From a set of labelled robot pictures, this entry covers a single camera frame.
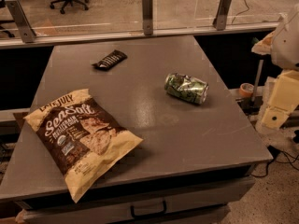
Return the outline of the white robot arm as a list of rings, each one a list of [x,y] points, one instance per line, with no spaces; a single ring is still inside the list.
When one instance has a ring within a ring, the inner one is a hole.
[[[269,54],[272,64],[282,69],[261,118],[263,126],[278,129],[299,106],[299,4],[251,51],[259,55]]]

